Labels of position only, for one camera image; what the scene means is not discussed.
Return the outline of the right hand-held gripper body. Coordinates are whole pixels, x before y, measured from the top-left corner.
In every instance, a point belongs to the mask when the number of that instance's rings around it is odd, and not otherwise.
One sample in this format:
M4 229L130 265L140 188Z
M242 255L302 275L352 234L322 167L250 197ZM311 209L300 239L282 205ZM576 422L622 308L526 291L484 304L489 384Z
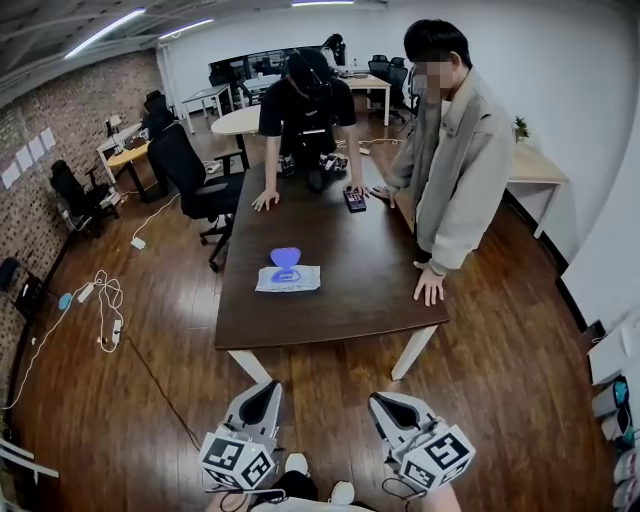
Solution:
M397 477L425 492L451 483L465 472L476 455L460 428L439 417L387 442L388 464Z

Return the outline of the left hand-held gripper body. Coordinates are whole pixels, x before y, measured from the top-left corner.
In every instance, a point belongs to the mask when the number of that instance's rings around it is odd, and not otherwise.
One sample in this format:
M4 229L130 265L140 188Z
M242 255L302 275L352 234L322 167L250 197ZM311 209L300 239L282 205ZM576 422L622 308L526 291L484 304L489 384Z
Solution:
M200 467L225 487L258 489L276 468L276 420L250 424L226 421L208 432L198 456Z

